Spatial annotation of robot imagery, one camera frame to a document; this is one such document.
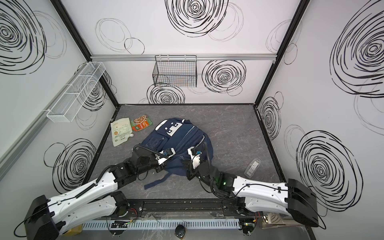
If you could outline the navy blue student backpack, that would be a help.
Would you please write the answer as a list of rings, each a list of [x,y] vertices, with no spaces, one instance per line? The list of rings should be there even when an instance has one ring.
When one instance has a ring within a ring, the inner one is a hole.
[[[209,136],[186,119],[172,118],[162,121],[140,145],[158,153],[169,148],[174,148],[176,152],[164,163],[164,170],[168,173],[162,179],[144,185],[145,190],[163,183],[171,175],[187,177],[183,160],[191,160],[188,154],[190,147],[202,151],[200,164],[204,160],[214,158],[214,149]]]

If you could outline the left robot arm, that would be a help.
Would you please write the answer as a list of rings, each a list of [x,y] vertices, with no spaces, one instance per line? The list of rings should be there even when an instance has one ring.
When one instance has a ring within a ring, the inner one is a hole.
[[[68,230],[100,217],[138,216],[120,189],[138,175],[163,167],[175,155],[173,148],[160,153],[136,145],[132,156],[106,167],[97,179],[59,196],[33,200],[23,221],[28,240],[55,240]]]

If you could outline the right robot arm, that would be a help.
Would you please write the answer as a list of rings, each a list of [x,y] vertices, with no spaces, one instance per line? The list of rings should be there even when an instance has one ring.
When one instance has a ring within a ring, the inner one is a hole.
[[[219,171],[208,161],[195,167],[192,160],[188,160],[184,166],[188,178],[198,178],[217,198],[236,203],[241,214],[276,213],[290,216],[305,226],[320,225],[316,194],[295,179],[286,183],[253,181]]]

